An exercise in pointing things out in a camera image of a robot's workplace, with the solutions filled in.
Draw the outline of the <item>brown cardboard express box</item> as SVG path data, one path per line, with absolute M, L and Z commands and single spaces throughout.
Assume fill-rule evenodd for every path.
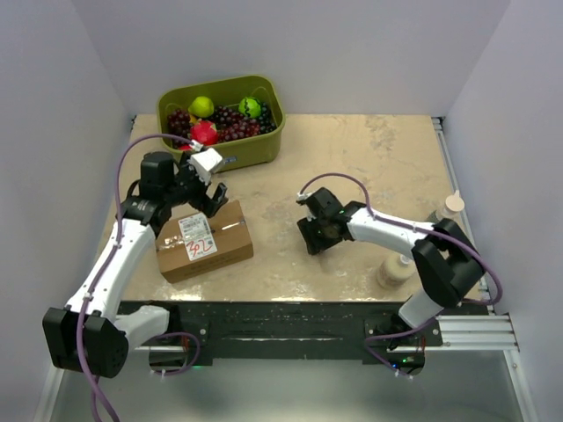
M 159 271 L 178 283 L 250 259 L 252 239 L 240 202 L 222 206 L 214 217 L 203 213 L 168 221 L 156 240 Z

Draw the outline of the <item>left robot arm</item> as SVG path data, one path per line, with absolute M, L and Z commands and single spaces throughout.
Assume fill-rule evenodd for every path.
M 118 312 L 123 293 L 144 253 L 154 246 L 174 207 L 188 204 L 212 217 L 226 201 L 227 188 L 218 185 L 207 195 L 211 178 L 223 167 L 215 149 L 172 154 L 148 153 L 118 207 L 113 230 L 84 284 L 61 309 L 50 308 L 42 320 L 48 351 L 55 367 L 114 378 L 128 353 L 152 338 L 176 343 L 182 323 L 168 305 L 143 305 Z

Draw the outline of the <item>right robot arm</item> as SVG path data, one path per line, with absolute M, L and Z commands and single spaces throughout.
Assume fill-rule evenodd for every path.
M 377 213 L 367 202 L 342 204 L 328 189 L 300 193 L 307 208 L 297 222 L 309 254 L 318 255 L 343 241 L 375 244 L 414 262 L 421 288 L 374 330 L 375 340 L 412 345 L 423 327 L 446 309 L 459 305 L 484 276 L 479 254 L 456 222 L 434 225 Z

